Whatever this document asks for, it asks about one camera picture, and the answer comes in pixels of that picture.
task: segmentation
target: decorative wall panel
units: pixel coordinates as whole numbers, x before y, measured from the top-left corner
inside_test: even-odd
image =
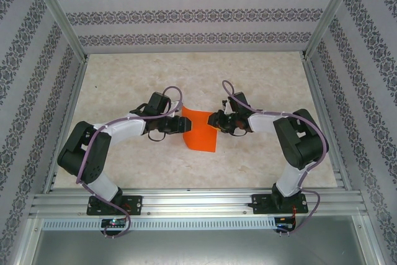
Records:
[[[80,61],[44,0],[0,0],[0,264],[43,190]]]
[[[312,64],[350,180],[397,263],[396,0],[343,0]]]
[[[329,0],[59,0],[87,53],[304,50]]]

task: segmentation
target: metal table surface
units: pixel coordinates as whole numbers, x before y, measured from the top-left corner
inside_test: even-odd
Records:
[[[365,264],[352,218],[315,217],[297,234],[273,230],[43,231],[33,264]]]

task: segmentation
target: orange object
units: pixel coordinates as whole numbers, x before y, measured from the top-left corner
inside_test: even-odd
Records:
[[[208,118],[212,112],[189,110],[182,107],[182,116],[192,122],[192,130],[184,133],[184,141],[191,150],[215,152],[218,131],[208,125]]]

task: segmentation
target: beige floor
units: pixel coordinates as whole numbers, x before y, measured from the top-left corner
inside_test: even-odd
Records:
[[[258,109],[308,109],[317,121],[298,53],[156,53],[91,55],[72,127],[85,120],[106,122],[147,102],[154,91],[179,86],[190,109],[217,111],[226,99],[221,82],[229,79]],[[169,93],[177,99],[177,93]],[[155,143],[146,136],[112,147],[105,172],[126,188],[271,187],[285,166],[278,139],[265,133],[236,138],[218,134],[216,153],[187,149],[182,135]],[[58,170],[55,187],[78,187]],[[304,186],[336,187],[328,158]]]

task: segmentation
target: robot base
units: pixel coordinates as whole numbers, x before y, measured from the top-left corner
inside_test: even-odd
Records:
[[[129,215],[141,215],[142,196],[123,195],[119,206],[127,211]],[[92,195],[88,201],[87,215],[124,215],[124,213],[103,203]]]
[[[252,195],[252,203],[248,204],[252,207],[254,214],[286,214],[308,213],[308,204],[306,196],[301,192],[291,196],[283,197],[274,184],[271,194],[254,194]]]

